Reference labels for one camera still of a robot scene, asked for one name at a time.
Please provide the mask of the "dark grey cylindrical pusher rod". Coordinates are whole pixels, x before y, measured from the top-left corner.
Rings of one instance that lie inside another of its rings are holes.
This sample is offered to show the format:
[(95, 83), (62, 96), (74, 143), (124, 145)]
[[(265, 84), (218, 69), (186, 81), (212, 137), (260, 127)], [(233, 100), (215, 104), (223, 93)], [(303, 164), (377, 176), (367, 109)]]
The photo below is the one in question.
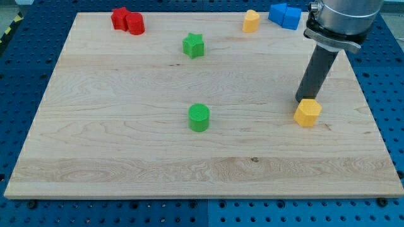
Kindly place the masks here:
[(295, 94), (297, 102), (302, 99), (315, 99), (328, 75), (338, 52), (330, 52), (319, 45), (315, 46), (306, 71)]

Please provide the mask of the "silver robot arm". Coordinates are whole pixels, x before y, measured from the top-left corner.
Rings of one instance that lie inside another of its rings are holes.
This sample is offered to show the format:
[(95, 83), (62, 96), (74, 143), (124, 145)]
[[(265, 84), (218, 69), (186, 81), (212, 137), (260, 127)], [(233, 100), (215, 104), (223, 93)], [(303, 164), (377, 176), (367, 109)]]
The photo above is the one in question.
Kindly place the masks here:
[(308, 5), (305, 38), (316, 46), (295, 94), (297, 102), (315, 99), (338, 53), (359, 52), (383, 0), (315, 0)]

